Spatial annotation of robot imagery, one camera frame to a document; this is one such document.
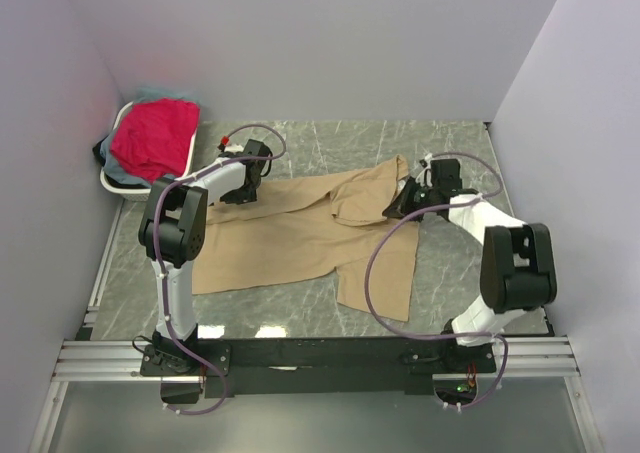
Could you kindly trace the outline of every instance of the white wall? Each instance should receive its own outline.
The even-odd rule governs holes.
[[[607,451],[638,451],[640,1],[558,0],[491,133],[516,213],[551,228],[553,324]]]
[[[218,119],[492,120],[555,0],[71,0],[120,90]]]
[[[113,217],[90,148],[119,95],[67,0],[0,0],[0,37],[0,436],[22,452]]]

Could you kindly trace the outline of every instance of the black metal base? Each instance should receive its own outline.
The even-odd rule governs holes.
[[[230,396],[272,393],[404,391],[433,394],[432,375],[466,373],[474,362],[478,373],[496,371],[490,344],[460,347],[455,340],[417,341],[400,337],[198,339],[194,348],[227,377]],[[176,371],[162,361],[153,345],[145,349],[140,374],[171,377],[198,375]],[[206,373],[205,397],[222,393],[220,379]],[[184,400],[185,386],[175,391]]]

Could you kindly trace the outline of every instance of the black bracket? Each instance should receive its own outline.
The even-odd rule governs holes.
[[[455,341],[400,337],[199,339],[194,350],[223,371],[231,396],[362,391],[431,395],[436,373],[466,373],[472,362],[478,373],[496,371],[489,344],[467,348]],[[197,364],[179,371],[171,362],[156,364],[156,353],[147,346],[142,376],[200,375]],[[219,397],[221,381],[210,371],[206,377],[205,397]],[[166,387],[166,403],[195,398],[195,382],[191,387],[172,385]]]
[[[483,245],[480,292],[489,308],[496,313],[532,310],[555,300],[558,286],[545,225],[488,227]]]
[[[162,177],[151,186],[149,199],[138,230],[138,241],[146,248],[147,257],[156,259],[153,250],[153,220],[160,194],[173,180]],[[207,190],[191,186],[179,186],[167,195],[160,212],[160,253],[162,259],[180,268],[194,260],[204,244],[207,222]],[[180,217],[167,215],[168,211],[181,208]]]
[[[240,153],[223,152],[221,157],[227,158],[242,158],[244,156],[260,156],[269,157],[273,156],[271,149],[258,140],[249,140],[244,147],[244,150]],[[267,176],[271,171],[271,162],[269,162],[269,169],[262,175],[262,170],[267,160],[247,160],[243,162],[246,166],[244,184],[237,190],[230,191],[220,198],[223,203],[231,203],[241,205],[244,203],[250,203],[258,199],[256,190],[262,182],[262,178]]]
[[[400,194],[382,214],[387,218],[404,218],[422,208],[448,205],[454,196],[478,193],[471,188],[462,188],[460,162],[455,158],[433,160],[430,175],[431,186],[421,186],[415,178],[407,178]],[[445,220],[449,219],[449,210],[441,210],[437,214]],[[423,217],[424,215],[419,215],[413,221],[422,221]]]

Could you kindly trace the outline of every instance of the white panel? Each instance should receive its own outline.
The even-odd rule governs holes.
[[[120,89],[217,119],[492,120],[555,0],[71,0]]]
[[[0,436],[22,452],[113,217],[91,146],[118,94],[67,0],[0,0],[0,36]]]
[[[206,400],[209,406],[212,400]],[[402,392],[247,395],[176,418],[158,385],[72,384],[52,452],[582,453],[561,379],[505,380],[477,410]]]
[[[637,451],[640,2],[558,0],[491,132],[519,218],[553,239],[568,333],[607,451]]]

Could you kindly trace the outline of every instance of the cable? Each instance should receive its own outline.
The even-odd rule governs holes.
[[[478,374],[476,372],[476,362],[472,361],[470,365],[467,366],[467,384],[473,388],[477,384]]]
[[[275,155],[275,156],[243,156],[243,157],[229,158],[229,159],[221,158],[222,161],[220,161],[218,163],[214,163],[213,165],[209,165],[208,167],[203,168],[199,172],[197,172],[197,173],[195,173],[193,175],[189,175],[186,178],[182,178],[182,179],[174,181],[173,183],[169,184],[164,190],[162,190],[162,193],[160,194],[160,197],[158,198],[158,204],[156,205],[156,211],[155,211],[154,216],[153,216],[153,252],[154,252],[154,255],[156,257],[156,261],[158,262],[158,265],[160,266],[160,272],[161,272],[160,274],[161,274],[161,277],[162,277],[162,281],[161,281],[161,285],[162,285],[161,286],[161,288],[162,288],[162,308],[163,308],[163,311],[164,311],[165,324],[167,326],[167,331],[169,332],[169,336],[171,337],[171,340],[175,343],[175,345],[180,350],[182,350],[186,355],[190,356],[194,360],[198,361],[200,364],[202,364],[206,368],[208,368],[211,371],[213,371],[215,373],[215,375],[218,376],[220,378],[220,381],[222,382],[222,395],[220,396],[220,399],[214,405],[210,406],[209,408],[205,408],[203,410],[193,411],[193,410],[181,410],[179,408],[176,408],[173,405],[167,405],[168,409],[170,409],[171,411],[176,412],[177,414],[181,414],[181,415],[189,415],[189,416],[204,415],[204,414],[211,413],[212,411],[216,410],[227,399],[227,396],[229,395],[229,384],[228,384],[227,379],[225,378],[224,374],[220,371],[219,368],[217,368],[215,365],[213,365],[212,363],[210,363],[209,361],[207,361],[206,359],[202,358],[201,356],[199,356],[198,354],[194,353],[189,348],[184,346],[182,343],[180,343],[180,340],[178,339],[178,337],[176,335],[176,332],[173,329],[173,325],[171,324],[171,313],[169,312],[169,285],[168,285],[168,280],[167,280],[167,268],[166,268],[166,265],[164,263],[164,260],[162,259],[162,253],[160,251],[160,235],[159,235],[159,233],[160,233],[160,215],[162,213],[162,205],[164,204],[164,200],[167,198],[167,195],[174,188],[177,188],[178,186],[184,185],[186,183],[190,183],[191,181],[198,180],[202,176],[208,175],[209,173],[212,173],[212,172],[218,170],[219,168],[222,168],[225,165],[229,165],[229,164],[232,164],[232,163],[239,163],[239,162],[247,161],[247,160],[277,160],[278,158],[282,158],[282,156],[284,156],[284,154],[287,151],[287,145],[286,145],[286,142],[285,142],[284,138],[282,137],[282,135],[280,133],[278,133],[278,131],[275,130],[274,128],[271,128],[270,126],[267,126],[267,125],[263,125],[261,123],[250,123],[248,125],[243,125],[243,126],[241,126],[239,128],[236,128],[235,130],[233,130],[231,133],[229,133],[227,135],[227,138],[231,137],[232,135],[234,135],[234,134],[238,133],[239,131],[244,130],[246,128],[264,128],[264,129],[270,131],[282,143],[282,151],[280,153],[278,153],[277,155]]]
[[[451,334],[445,334],[445,335],[423,335],[423,334],[411,333],[409,331],[404,331],[404,330],[401,330],[400,328],[396,328],[395,326],[387,323],[376,311],[375,307],[373,306],[373,302],[371,301],[370,281],[371,281],[371,269],[373,268],[373,263],[376,261],[376,258],[378,257],[378,254],[380,253],[380,250],[385,245],[385,243],[389,240],[389,238],[391,238],[391,236],[396,231],[398,231],[400,227],[402,227],[402,225],[411,221],[413,218],[416,218],[420,215],[424,215],[425,213],[433,213],[436,211],[443,211],[443,210],[448,210],[452,208],[465,208],[467,206],[473,206],[476,203],[479,203],[480,201],[482,201],[483,198],[487,199],[487,198],[492,198],[494,196],[499,195],[504,189],[502,178],[500,178],[500,175],[498,174],[498,172],[483,159],[475,155],[472,155],[470,153],[462,153],[459,151],[449,151],[446,153],[438,153],[433,155],[433,158],[439,158],[442,156],[463,156],[465,158],[470,158],[472,160],[477,161],[493,174],[496,181],[498,182],[498,188],[490,193],[482,195],[482,197],[476,197],[473,200],[468,201],[466,203],[459,203],[459,204],[453,204],[453,205],[449,204],[449,205],[429,206],[427,208],[422,208],[420,210],[416,210],[412,213],[409,213],[407,216],[402,218],[387,232],[387,234],[382,238],[382,240],[380,240],[380,243],[378,243],[378,245],[375,247],[375,249],[373,250],[373,253],[371,254],[371,257],[369,258],[369,262],[367,263],[367,269],[365,270],[365,274],[364,274],[364,298],[365,298],[365,301],[367,302],[367,307],[369,308],[369,311],[371,312],[373,317],[376,319],[376,321],[380,323],[384,328],[389,330],[391,333],[394,333],[398,336],[402,336],[404,338],[409,338],[411,340],[422,340],[422,341],[443,341],[443,340],[453,340],[453,339],[465,338],[465,337],[467,338],[468,337],[489,337],[489,338],[495,338],[502,342],[502,344],[504,345],[504,352],[502,356],[502,364],[500,365],[500,369],[498,370],[498,375],[496,376],[496,379],[493,381],[493,383],[489,386],[487,391],[484,392],[479,398],[474,399],[471,403],[462,405],[462,408],[469,408],[471,406],[478,405],[483,401],[485,401],[498,388],[498,385],[500,384],[500,381],[504,376],[505,369],[507,368],[507,357],[509,355],[509,344],[507,343],[507,340],[502,335],[494,335],[493,333],[490,333],[488,331],[487,332],[469,332],[469,333],[451,333]]]
[[[422,160],[420,160],[422,170],[416,175],[416,183],[420,186],[431,186],[427,185],[427,173],[431,171],[431,160],[433,160],[432,153],[428,153]]]
[[[269,165],[267,166],[267,172],[264,175],[260,175],[260,178],[266,178],[267,176],[269,176],[269,173],[271,173],[271,163],[273,163],[273,161],[269,160]]]
[[[138,338],[143,339],[144,341],[146,341],[147,343],[151,344],[151,338],[147,338],[146,336],[143,335],[138,335],[138,336],[134,336],[133,340],[131,340],[131,346],[133,346],[133,349],[136,350],[138,353],[142,353],[142,356],[145,355],[144,350],[140,349],[137,345],[136,345],[136,340]]]

